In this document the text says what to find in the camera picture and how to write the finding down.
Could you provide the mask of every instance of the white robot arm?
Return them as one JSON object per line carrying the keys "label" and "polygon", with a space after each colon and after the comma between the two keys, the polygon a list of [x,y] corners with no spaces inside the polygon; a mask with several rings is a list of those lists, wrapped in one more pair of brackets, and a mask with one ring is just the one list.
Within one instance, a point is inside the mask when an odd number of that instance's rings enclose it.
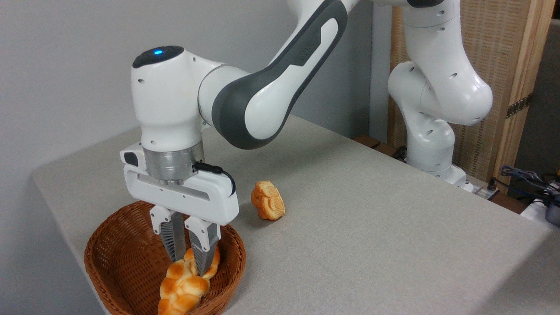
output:
{"label": "white robot arm", "polygon": [[404,7],[403,19],[412,62],[392,71],[389,93],[407,127],[407,163],[471,191],[465,172],[451,164],[455,135],[448,122],[480,122],[492,106],[492,90],[465,54],[459,0]]}
{"label": "white robot arm", "polygon": [[[185,227],[196,243],[192,246],[199,257],[195,258],[199,273],[213,257],[212,248],[220,238],[217,225],[228,224],[239,211],[235,190],[222,175],[227,173],[203,163],[202,125],[214,126],[242,149],[271,142],[336,46],[348,13],[358,2],[288,0],[298,16],[296,30],[270,64],[255,73],[209,61],[179,46],[150,49],[134,61],[132,94],[142,142],[121,152],[127,187],[134,197],[156,204],[151,212],[154,232],[168,231],[166,237],[162,234],[164,243],[166,239],[180,243],[182,231],[173,227],[181,226],[176,221],[182,217],[176,213],[191,215]],[[443,154],[439,147],[451,146],[452,152],[454,143],[442,119],[474,124],[491,104],[489,87],[476,75],[463,50],[459,0],[374,2],[405,8],[407,45],[414,63],[395,69],[389,91],[403,111],[409,135],[423,132],[426,126],[430,134],[440,130],[444,134],[443,142],[439,138],[426,141],[426,135],[409,137],[432,146],[421,143],[416,150],[415,142],[409,144],[409,152],[427,152],[420,160],[432,155],[439,159]],[[443,168],[445,163],[437,164]],[[214,210],[210,214],[191,205]],[[168,249],[170,256],[171,251],[180,258],[173,246]]]}

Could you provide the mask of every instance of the metal hinge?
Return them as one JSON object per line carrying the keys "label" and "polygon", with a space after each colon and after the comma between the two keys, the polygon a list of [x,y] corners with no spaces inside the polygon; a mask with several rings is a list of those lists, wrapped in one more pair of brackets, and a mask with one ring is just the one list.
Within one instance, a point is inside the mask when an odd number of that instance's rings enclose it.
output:
{"label": "metal hinge", "polygon": [[506,118],[509,118],[509,117],[517,114],[518,112],[522,111],[524,108],[529,106],[529,104],[531,103],[531,98],[533,98],[533,93],[527,95],[522,100],[517,101],[515,104],[510,105],[507,108]]}

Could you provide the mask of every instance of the cable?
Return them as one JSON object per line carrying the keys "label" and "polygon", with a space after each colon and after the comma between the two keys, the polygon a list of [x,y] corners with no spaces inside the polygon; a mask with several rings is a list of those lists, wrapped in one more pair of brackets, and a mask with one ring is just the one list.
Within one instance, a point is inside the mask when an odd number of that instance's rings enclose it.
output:
{"label": "cable", "polygon": [[196,162],[196,163],[194,163],[194,169],[203,170],[203,171],[207,171],[207,172],[212,172],[214,174],[224,174],[231,181],[231,195],[230,195],[230,197],[234,195],[234,193],[235,193],[235,180],[228,172],[224,171],[221,167],[206,164],[204,162]]}
{"label": "cable", "polygon": [[509,189],[511,189],[511,190],[513,190],[513,191],[515,191],[515,192],[517,192],[517,193],[524,194],[524,195],[526,195],[526,196],[533,197],[533,198],[535,198],[535,199],[540,199],[540,200],[542,200],[542,201],[550,202],[550,203],[553,203],[554,205],[560,207],[560,202],[557,201],[555,198],[548,198],[546,195],[543,195],[543,194],[536,194],[536,193],[530,193],[530,192],[526,192],[526,191],[519,190],[519,189],[517,189],[517,188],[515,188],[515,187],[513,187],[513,186],[511,186],[511,185],[508,185],[508,184],[506,184],[506,183],[500,181],[500,180],[497,179],[496,177],[492,177],[492,180],[495,181],[495,182],[497,182],[497,183],[499,183],[500,185],[502,185],[502,186],[504,186],[504,187],[507,187],[507,188],[509,188]]}

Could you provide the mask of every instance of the bread bun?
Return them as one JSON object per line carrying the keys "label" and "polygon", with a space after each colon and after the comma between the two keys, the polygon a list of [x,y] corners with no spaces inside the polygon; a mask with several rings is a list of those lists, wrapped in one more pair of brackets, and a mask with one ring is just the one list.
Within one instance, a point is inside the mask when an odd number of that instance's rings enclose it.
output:
{"label": "bread bun", "polygon": [[220,252],[216,247],[214,259],[208,271],[198,276],[192,248],[183,259],[171,264],[160,286],[160,303],[158,315],[184,315],[195,308],[210,288],[210,279],[216,275],[220,264]]}
{"label": "bread bun", "polygon": [[286,214],[284,201],[278,189],[269,180],[255,184],[251,193],[251,203],[258,209],[257,214],[263,220],[278,220]]}

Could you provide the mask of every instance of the brown wicker basket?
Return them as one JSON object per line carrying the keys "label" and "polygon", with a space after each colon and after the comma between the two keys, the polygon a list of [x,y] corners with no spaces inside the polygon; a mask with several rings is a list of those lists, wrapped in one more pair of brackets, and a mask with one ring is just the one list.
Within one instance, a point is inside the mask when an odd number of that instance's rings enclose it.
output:
{"label": "brown wicker basket", "polygon": [[[84,255],[86,271],[111,314],[154,315],[160,284],[171,260],[152,231],[152,204],[138,201],[119,209],[90,237]],[[189,234],[185,230],[187,244]],[[189,314],[220,314],[229,303],[245,269],[245,247],[231,226],[222,227],[221,262],[210,290]]]}

